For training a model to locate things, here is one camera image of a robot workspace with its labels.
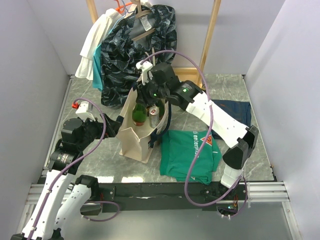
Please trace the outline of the beige canvas tote bag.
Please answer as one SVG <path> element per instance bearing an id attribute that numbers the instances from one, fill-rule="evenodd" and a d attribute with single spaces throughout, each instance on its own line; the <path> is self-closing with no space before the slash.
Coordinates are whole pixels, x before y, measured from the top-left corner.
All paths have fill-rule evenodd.
<path id="1" fill-rule="evenodd" d="M 123 117 L 123 123 L 119 128 L 119 132 L 116 137 L 121 142 L 120 155 L 142 163 L 147 163 L 153 147 L 162 137 L 161 134 L 164 134 L 169 128 L 170 122 L 168 121 L 165 129 L 162 129 L 165 124 L 165 120 L 169 120 L 171 106 L 169 103 L 162 100 L 165 106 L 165 113 L 163 118 L 159 120 L 157 127 L 152 128 L 150 127 L 149 121 L 149 109 L 152 106 L 156 106 L 156 103 L 151 106 L 143 105 L 146 107 L 147 118 L 142 126 L 136 126 L 132 120 L 132 112 L 137 104 L 136 83 L 140 80 L 141 77 L 139 77 L 138 80 L 133 83 L 133 86 L 129 91 L 127 99 L 120 112 L 120 116 Z"/>

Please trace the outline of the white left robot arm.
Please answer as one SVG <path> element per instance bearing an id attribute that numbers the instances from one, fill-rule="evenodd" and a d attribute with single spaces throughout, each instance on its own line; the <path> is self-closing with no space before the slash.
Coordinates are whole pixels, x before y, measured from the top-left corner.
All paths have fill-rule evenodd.
<path id="1" fill-rule="evenodd" d="M 87 202 L 102 203 L 102 192 L 96 177 L 81 175 L 67 200 L 63 200 L 79 165 L 86 157 L 84 150 L 94 141 L 114 138 L 121 126 L 105 113 L 102 122 L 95 117 L 77 117 L 64 122 L 61 138 L 49 158 L 45 183 L 35 209 L 21 233 L 13 240 L 61 240 L 68 220 L 79 214 Z"/>

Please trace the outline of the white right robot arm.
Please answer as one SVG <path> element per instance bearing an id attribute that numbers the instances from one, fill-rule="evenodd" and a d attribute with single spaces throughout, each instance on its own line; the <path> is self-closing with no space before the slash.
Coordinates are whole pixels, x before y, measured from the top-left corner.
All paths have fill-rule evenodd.
<path id="1" fill-rule="evenodd" d="M 148 61 L 140 61 L 136 68 L 141 71 L 141 79 L 136 85 L 136 102 L 149 107 L 158 100 L 166 100 L 200 119 L 227 144 L 229 148 L 222 157 L 225 168 L 219 193 L 222 198 L 231 199 L 237 193 L 234 184 L 256 146 L 258 128 L 235 120 L 194 82 L 180 81 L 170 64 L 153 65 Z"/>

